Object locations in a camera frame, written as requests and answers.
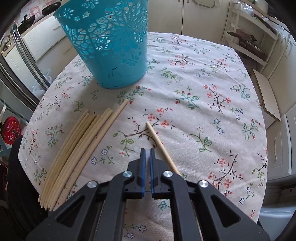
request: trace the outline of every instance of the triangular cutout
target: triangular cutout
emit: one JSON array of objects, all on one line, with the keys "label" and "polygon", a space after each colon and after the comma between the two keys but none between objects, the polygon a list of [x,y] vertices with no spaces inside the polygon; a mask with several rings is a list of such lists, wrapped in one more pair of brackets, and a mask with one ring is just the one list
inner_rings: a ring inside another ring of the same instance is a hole
[{"label": "triangular cutout", "polygon": [[60,215],[57,216],[57,222],[69,228],[73,227],[79,210],[83,204],[85,196],[78,198],[70,206],[67,207]]},{"label": "triangular cutout", "polygon": [[240,217],[233,212],[220,198],[215,195],[211,196],[213,204],[218,212],[219,218],[224,228],[227,228],[237,222],[239,222]]}]

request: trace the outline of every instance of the teal trash bin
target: teal trash bin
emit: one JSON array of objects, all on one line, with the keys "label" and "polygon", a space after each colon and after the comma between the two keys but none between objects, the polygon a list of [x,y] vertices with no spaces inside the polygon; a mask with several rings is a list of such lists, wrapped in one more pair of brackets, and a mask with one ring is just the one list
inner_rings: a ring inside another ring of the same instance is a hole
[{"label": "teal trash bin", "polygon": [[147,0],[71,0],[54,17],[98,83],[122,88],[147,64]]}]

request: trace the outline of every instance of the metal screw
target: metal screw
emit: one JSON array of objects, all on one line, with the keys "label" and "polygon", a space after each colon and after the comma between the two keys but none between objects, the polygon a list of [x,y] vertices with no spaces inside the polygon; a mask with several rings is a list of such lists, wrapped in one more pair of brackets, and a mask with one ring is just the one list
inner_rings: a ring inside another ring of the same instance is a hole
[{"label": "metal screw", "polygon": [[171,171],[164,171],[164,172],[163,172],[163,175],[164,175],[165,177],[171,177],[171,176],[173,175],[173,173],[172,173]]},{"label": "metal screw", "polygon": [[202,188],[206,188],[208,185],[209,185],[209,183],[208,183],[206,180],[201,180],[201,181],[200,181],[200,186],[201,186]]},{"label": "metal screw", "polygon": [[131,177],[132,176],[132,172],[131,171],[125,171],[125,172],[123,172],[123,175],[125,176],[125,177]]},{"label": "metal screw", "polygon": [[90,181],[87,183],[87,186],[89,188],[95,188],[98,185],[98,183],[96,181]]}]

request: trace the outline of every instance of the white tablecloth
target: white tablecloth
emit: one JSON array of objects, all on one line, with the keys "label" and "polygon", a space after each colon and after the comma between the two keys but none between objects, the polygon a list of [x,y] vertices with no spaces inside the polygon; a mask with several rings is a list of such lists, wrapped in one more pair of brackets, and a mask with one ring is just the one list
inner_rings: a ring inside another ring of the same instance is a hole
[{"label": "white tablecloth", "polygon": [[[79,56],[50,86],[25,133],[19,159],[38,192],[82,112],[129,103],[92,154],[73,195],[89,180],[105,182],[155,144],[153,125],[184,179],[206,179],[257,221],[266,176],[266,133],[256,92],[229,47],[186,36],[149,33],[147,73],[136,84],[101,88]],[[157,157],[163,158],[158,148]],[[169,200],[153,200],[147,172],[143,200],[128,201],[124,240],[172,240]]]}]

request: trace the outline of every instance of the black pants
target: black pants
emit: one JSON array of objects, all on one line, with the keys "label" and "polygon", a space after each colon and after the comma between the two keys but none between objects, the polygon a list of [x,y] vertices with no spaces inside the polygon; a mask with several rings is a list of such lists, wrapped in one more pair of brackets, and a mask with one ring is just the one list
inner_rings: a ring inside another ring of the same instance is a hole
[{"label": "black pants", "polygon": [[18,152],[22,136],[18,137],[10,151],[7,175],[7,204],[15,232],[25,240],[26,236],[47,216],[38,203],[38,192],[25,174]]}]

